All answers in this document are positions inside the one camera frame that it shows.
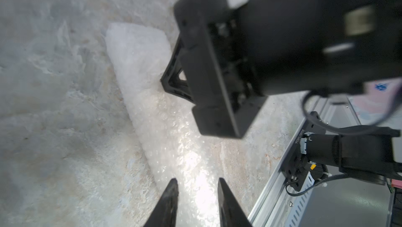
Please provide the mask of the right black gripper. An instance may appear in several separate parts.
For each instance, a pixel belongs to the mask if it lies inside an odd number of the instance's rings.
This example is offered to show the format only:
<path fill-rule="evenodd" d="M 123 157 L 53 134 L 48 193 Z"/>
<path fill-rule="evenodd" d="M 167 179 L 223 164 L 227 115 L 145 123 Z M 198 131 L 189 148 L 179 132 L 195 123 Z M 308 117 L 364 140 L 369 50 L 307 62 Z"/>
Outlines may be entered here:
<path fill-rule="evenodd" d="M 202 135 L 243 138 L 266 98 L 252 85 L 234 11 L 227 0 L 178 0 L 174 15 L 180 35 L 160 79 L 164 91 L 194 104 Z"/>

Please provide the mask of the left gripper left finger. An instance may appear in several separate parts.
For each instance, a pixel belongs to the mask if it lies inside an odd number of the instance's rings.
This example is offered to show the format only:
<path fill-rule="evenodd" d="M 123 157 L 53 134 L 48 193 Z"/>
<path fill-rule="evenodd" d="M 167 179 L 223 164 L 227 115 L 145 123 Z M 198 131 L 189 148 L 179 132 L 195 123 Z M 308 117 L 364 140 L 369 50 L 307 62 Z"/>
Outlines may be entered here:
<path fill-rule="evenodd" d="M 176 178 L 169 181 L 144 227 L 175 227 L 179 201 L 179 186 Z"/>

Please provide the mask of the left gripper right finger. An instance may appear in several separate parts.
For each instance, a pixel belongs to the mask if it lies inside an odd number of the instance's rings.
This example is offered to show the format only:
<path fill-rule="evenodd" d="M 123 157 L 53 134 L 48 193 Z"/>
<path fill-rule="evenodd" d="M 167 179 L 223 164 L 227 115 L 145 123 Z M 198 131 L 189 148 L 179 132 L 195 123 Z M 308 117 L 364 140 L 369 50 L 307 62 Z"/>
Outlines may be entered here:
<path fill-rule="evenodd" d="M 221 227 L 252 227 L 228 184 L 221 177 L 218 181 L 218 205 Z"/>

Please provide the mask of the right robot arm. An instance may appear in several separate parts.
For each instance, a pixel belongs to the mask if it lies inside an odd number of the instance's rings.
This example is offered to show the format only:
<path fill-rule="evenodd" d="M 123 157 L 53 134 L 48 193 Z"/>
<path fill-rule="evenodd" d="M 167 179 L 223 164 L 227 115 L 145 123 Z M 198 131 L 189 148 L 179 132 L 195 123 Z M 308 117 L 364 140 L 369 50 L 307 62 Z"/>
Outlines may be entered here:
<path fill-rule="evenodd" d="M 402 75 L 402 0 L 178 0 L 161 78 L 202 135 L 241 139 L 269 96 L 359 95 Z"/>

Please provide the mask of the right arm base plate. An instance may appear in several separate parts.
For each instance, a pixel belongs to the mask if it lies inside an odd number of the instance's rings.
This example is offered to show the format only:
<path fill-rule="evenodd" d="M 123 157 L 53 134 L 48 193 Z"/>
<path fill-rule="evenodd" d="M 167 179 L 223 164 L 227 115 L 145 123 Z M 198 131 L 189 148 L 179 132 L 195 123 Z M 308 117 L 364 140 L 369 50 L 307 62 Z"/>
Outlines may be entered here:
<path fill-rule="evenodd" d="M 311 169 L 311 164 L 306 157 L 307 151 L 301 147 L 301 143 L 305 145 L 306 138 L 312 134 L 324 135 L 326 131 L 316 126 L 315 124 L 305 121 L 299 132 L 296 134 L 296 139 L 291 143 L 290 150 L 284 159 L 281 166 L 281 171 L 286 178 L 286 182 L 296 183 L 290 185 L 297 192 L 301 191 L 307 173 Z"/>

